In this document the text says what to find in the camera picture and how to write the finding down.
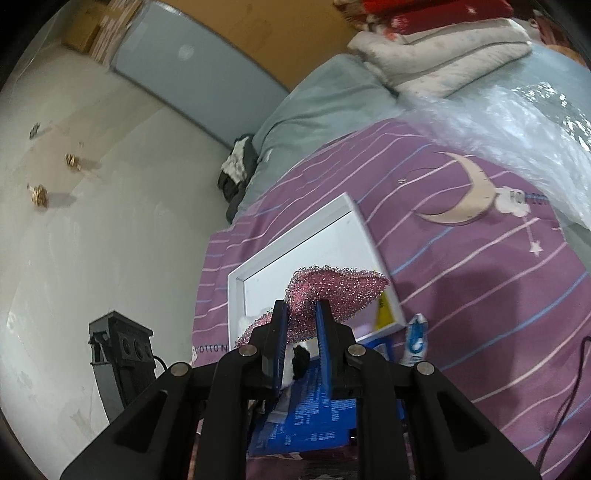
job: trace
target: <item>pink glitter sponge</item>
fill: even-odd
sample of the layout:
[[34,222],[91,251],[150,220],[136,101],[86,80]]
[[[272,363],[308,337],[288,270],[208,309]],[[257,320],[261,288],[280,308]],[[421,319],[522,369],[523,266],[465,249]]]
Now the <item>pink glitter sponge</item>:
[[[301,342],[316,336],[316,302],[328,300],[336,322],[343,323],[375,300],[389,280],[378,272],[348,268],[313,267],[296,271],[285,289],[290,312],[287,343]],[[246,345],[254,328],[271,321],[267,312],[246,329],[236,346]]]

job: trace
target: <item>wooden surface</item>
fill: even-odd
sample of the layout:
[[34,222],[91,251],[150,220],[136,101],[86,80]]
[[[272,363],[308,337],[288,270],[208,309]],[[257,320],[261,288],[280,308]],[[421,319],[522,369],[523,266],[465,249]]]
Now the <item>wooden surface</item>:
[[292,90],[355,35],[332,0],[168,0]]

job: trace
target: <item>gray cloth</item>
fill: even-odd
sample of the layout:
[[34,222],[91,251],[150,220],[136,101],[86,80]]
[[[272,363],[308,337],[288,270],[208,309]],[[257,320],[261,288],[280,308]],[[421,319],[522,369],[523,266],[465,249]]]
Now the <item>gray cloth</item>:
[[402,111],[356,57],[333,57],[310,73],[256,133],[253,145],[260,163],[236,218],[325,143]]

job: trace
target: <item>striped bedsheet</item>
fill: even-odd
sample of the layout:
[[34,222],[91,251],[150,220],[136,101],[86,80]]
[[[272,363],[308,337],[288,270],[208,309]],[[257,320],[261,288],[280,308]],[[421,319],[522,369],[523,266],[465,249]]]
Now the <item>striped bedsheet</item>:
[[[470,174],[474,166],[485,180]],[[464,199],[483,204],[487,181],[495,201],[474,218],[449,225],[419,215],[461,216]],[[407,318],[420,312],[430,321],[428,359],[535,462],[574,384],[581,339],[591,334],[591,281],[532,185],[466,153],[442,152],[400,121],[325,145],[212,236],[193,363],[217,361],[230,348],[228,273],[343,192],[364,215]],[[546,456],[545,480],[591,430],[589,400],[586,375]]]

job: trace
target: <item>black and white plush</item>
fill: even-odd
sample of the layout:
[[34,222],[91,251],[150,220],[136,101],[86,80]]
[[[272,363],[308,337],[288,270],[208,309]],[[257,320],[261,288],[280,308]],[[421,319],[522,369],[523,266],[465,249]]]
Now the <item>black and white plush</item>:
[[293,385],[293,382],[303,378],[310,365],[310,352],[301,345],[287,345],[285,349],[285,363],[283,365],[283,381],[281,389]]
[[226,219],[232,223],[238,205],[244,198],[246,187],[255,174],[258,165],[258,154],[252,145],[251,134],[236,139],[234,148],[228,159],[222,164],[222,172],[217,180],[217,188],[230,203],[226,211]]

